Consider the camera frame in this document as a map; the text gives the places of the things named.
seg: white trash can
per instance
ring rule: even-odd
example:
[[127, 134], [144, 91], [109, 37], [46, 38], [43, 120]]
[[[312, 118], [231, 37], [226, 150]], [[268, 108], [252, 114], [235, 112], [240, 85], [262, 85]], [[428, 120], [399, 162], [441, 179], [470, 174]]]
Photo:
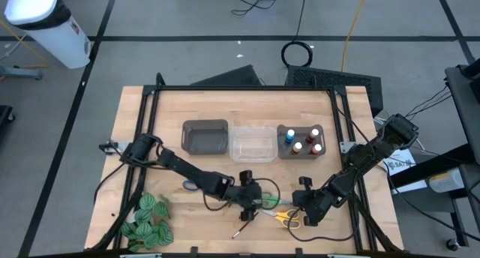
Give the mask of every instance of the white trash can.
[[8, 0], [4, 14], [67, 68], [90, 62], [92, 43], [62, 0]]

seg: green plant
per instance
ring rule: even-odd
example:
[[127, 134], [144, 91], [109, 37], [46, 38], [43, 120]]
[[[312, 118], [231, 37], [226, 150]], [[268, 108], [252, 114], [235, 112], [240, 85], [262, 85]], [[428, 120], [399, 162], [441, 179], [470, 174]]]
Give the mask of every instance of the green plant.
[[173, 243], [173, 234], [165, 221], [170, 219], [170, 201], [163, 195], [159, 198], [160, 202], [157, 202], [152, 194], [144, 193], [139, 202], [140, 209], [134, 213], [135, 222], [125, 221], [121, 226], [121, 234], [129, 240], [131, 251], [138, 252], [141, 248], [149, 250], [156, 245]]

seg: green leaf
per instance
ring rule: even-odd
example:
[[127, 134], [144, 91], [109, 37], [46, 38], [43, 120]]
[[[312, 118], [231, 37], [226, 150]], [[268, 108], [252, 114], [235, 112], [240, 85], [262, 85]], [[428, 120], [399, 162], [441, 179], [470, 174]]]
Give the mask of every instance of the green leaf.
[[153, 227], [151, 228], [151, 232], [158, 234], [158, 230], [159, 230], [159, 229], [160, 229], [160, 227], [158, 227], [158, 225], [155, 225], [155, 226], [153, 226]]
[[162, 202], [165, 203], [166, 206], [169, 206], [170, 205], [170, 200], [168, 200], [165, 196], [163, 195], [159, 195], [160, 199], [162, 200]]
[[153, 208], [153, 212], [160, 217], [168, 216], [168, 208], [163, 202], [157, 202]]
[[141, 248], [144, 248], [145, 246], [143, 244], [138, 244], [133, 247], [130, 247], [129, 250], [133, 252], [138, 252]]
[[138, 235], [131, 234], [131, 235], [127, 235], [127, 239], [137, 240], [137, 239], [140, 239], [140, 237]]
[[152, 233], [143, 240], [143, 244], [146, 248], [153, 248], [158, 243], [158, 239], [160, 239], [160, 236], [157, 233]]
[[163, 239], [160, 239], [158, 241], [158, 244], [160, 246], [167, 246], [167, 245], [170, 245], [173, 243], [173, 234], [171, 232], [168, 232], [166, 235], [165, 235], [165, 238]]
[[152, 210], [139, 209], [137, 212], [135, 212], [135, 221], [139, 225], [150, 221], [151, 217], [152, 217]]
[[130, 241], [130, 242], [128, 242], [128, 247], [132, 247], [132, 246], [138, 245], [138, 244], [140, 244], [139, 241]]
[[168, 227], [168, 223], [165, 220], [160, 220], [158, 224], [158, 235], [161, 239], [165, 239], [167, 233], [170, 233], [170, 228]]
[[140, 199], [139, 204], [141, 209], [153, 209], [156, 202], [155, 196], [150, 193], [145, 193]]
[[146, 236], [152, 233], [152, 227], [148, 223], [140, 224], [136, 230], [135, 235], [139, 236], [141, 239], [144, 239]]
[[135, 226], [132, 223], [124, 222], [121, 225], [120, 231], [124, 236], [133, 235], [135, 233]]
[[167, 242], [168, 245], [172, 244], [173, 243], [173, 234], [171, 232], [168, 232], [165, 235], [164, 241]]

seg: concrete floor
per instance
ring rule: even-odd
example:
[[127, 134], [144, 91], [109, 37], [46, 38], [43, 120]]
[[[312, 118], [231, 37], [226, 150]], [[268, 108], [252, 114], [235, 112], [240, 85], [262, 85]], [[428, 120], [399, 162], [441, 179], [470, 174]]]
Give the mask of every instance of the concrete floor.
[[[0, 9], [5, 8], [6, 1], [0, 0]], [[476, 0], [446, 1], [463, 35], [480, 36]], [[64, 2], [85, 33], [96, 36], [109, 0]], [[300, 35], [344, 36], [358, 2], [306, 0]], [[123, 86], [153, 83], [158, 71], [167, 84], [186, 85], [248, 64], [268, 85], [281, 85], [287, 70], [280, 50], [286, 41], [275, 36], [295, 34], [302, 0], [280, 0], [268, 10], [252, 10], [243, 17], [230, 13], [246, 7], [238, 0], [114, 3], [31, 255], [83, 249], [92, 197], [105, 160], [97, 146], [110, 137]], [[6, 44], [12, 43], [8, 35], [0, 28], [0, 54], [7, 51]], [[266, 40], [237, 42], [245, 35], [262, 35]], [[353, 41], [346, 60], [348, 72], [382, 77], [385, 109], [390, 114], [408, 112], [443, 88], [445, 68], [467, 63], [458, 40], [415, 38], [455, 37], [439, 0], [366, 0], [354, 35], [398, 37], [390, 39], [392, 42], [382, 38]], [[133, 36], [154, 38], [134, 41]], [[207, 41], [193, 40], [194, 36], [232, 37]], [[405, 36], [412, 38], [409, 41], [402, 38]], [[343, 42], [324, 39], [307, 41], [314, 46], [311, 67], [339, 71]], [[82, 76], [86, 78], [83, 69], [68, 70], [35, 42], [28, 43], [47, 57], [49, 68], [41, 81], [0, 82], [0, 104], [14, 107], [17, 117], [0, 142], [0, 203], [7, 205], [0, 208], [0, 227], [9, 234], [0, 241], [0, 257], [19, 254], [79, 82]], [[475, 57], [480, 56], [479, 42], [468, 42], [467, 47]], [[286, 56], [291, 64], [305, 61], [304, 51], [295, 47]], [[2, 62], [40, 63], [22, 46]], [[414, 123], [420, 127], [422, 143], [433, 152], [442, 153], [466, 142], [451, 100], [419, 114]], [[452, 231], [418, 216], [401, 202], [395, 205], [405, 247], [413, 253], [472, 257], [479, 252], [479, 245], [473, 241], [471, 247], [458, 252], [446, 250], [444, 243], [454, 236]], [[469, 206], [464, 202], [461, 208], [469, 222], [466, 227], [474, 227]], [[450, 221], [448, 214], [436, 216]], [[468, 231], [478, 234], [475, 229]]]

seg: yellow scissors handle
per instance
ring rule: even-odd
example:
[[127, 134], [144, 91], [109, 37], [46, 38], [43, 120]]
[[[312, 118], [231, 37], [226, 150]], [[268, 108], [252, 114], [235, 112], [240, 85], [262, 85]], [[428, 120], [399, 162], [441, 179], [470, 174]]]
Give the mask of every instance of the yellow scissors handle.
[[[289, 211], [286, 212], [277, 212], [278, 217], [286, 218], [287, 220], [292, 217], [292, 215], [295, 213], [295, 209], [290, 209]], [[292, 220], [298, 220], [299, 219], [299, 213], [296, 212], [295, 215], [292, 217]]]
[[[282, 226], [285, 227], [285, 228], [288, 228], [288, 218], [284, 218], [284, 217], [275, 217], [278, 221], [280, 221], [282, 223]], [[290, 221], [290, 229], [292, 230], [295, 230], [295, 229], [298, 229], [300, 228], [300, 221], [298, 220], [292, 220]]]

